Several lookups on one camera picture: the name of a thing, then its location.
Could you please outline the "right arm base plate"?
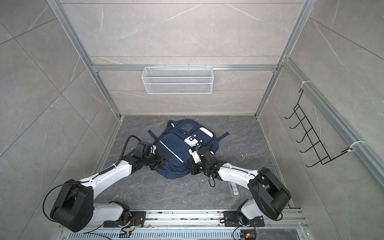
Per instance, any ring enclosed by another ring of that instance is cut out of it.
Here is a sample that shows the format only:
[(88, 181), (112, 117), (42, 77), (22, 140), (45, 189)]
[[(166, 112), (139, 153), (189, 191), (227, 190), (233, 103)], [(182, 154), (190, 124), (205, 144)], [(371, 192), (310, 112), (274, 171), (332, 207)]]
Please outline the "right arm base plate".
[(224, 216), (220, 219), (220, 223), (224, 224), (225, 227), (240, 227), (240, 226), (256, 226), (264, 227), (265, 222), (263, 216), (255, 217), (253, 219), (248, 219), (241, 213), (236, 211), (224, 211)]

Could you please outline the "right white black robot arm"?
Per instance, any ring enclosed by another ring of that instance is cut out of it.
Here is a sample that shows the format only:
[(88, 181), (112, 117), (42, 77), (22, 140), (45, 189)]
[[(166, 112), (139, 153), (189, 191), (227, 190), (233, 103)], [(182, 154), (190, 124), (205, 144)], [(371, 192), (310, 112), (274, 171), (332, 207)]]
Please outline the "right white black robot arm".
[(272, 171), (267, 168), (247, 170), (218, 161), (206, 147), (191, 147), (189, 154), (193, 158), (189, 165), (191, 174), (203, 173), (213, 180), (211, 187), (215, 187), (218, 180), (234, 183), (250, 191), (253, 199), (243, 202), (236, 211), (236, 218), (241, 225), (247, 226), (261, 217), (276, 222), (283, 218), (282, 211), (292, 195)]

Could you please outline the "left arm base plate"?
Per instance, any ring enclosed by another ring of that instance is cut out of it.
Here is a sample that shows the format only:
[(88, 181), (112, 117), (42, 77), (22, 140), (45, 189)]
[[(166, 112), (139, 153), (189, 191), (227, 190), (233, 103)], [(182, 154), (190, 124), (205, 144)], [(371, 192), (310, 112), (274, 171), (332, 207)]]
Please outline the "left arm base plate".
[(126, 212), (117, 221), (105, 221), (104, 228), (143, 227), (146, 220), (145, 211)]

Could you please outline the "clear plastic ruler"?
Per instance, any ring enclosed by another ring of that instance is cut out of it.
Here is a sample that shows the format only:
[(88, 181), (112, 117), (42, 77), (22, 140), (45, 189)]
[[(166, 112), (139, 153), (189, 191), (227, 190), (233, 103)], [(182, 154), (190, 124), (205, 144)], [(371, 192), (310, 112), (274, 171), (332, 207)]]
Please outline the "clear plastic ruler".
[(237, 185), (233, 182), (230, 182), (229, 185), (231, 186), (233, 196), (235, 196), (235, 197), (239, 196), (240, 193), (239, 193)]

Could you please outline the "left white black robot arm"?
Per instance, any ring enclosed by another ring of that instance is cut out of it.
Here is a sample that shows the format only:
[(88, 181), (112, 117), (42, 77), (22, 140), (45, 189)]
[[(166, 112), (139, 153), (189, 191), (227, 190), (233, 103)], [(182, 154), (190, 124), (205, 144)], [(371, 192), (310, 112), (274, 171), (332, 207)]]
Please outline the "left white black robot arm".
[(45, 217), (76, 233), (95, 223), (111, 222), (126, 226), (131, 220), (130, 208), (119, 202), (96, 204), (95, 198), (114, 183), (124, 179), (144, 166), (152, 171), (167, 163), (167, 158), (157, 147), (139, 140), (137, 147), (129, 153), (127, 144), (118, 160), (108, 168), (90, 177), (76, 181), (70, 179), (57, 188), (60, 192), (50, 211)]

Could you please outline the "navy blue student backpack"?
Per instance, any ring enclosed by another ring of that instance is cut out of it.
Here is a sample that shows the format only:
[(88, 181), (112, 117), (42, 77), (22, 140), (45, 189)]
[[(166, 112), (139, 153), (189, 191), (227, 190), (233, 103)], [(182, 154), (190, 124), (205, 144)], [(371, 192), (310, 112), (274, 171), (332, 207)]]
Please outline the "navy blue student backpack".
[(196, 174), (197, 163), (192, 153), (207, 148), (213, 155), (219, 149), (219, 141), (229, 135), (226, 132), (217, 137), (214, 132), (190, 119), (168, 121), (166, 129), (158, 137), (151, 130), (148, 133), (154, 139), (156, 150), (168, 160), (156, 172), (170, 180)]

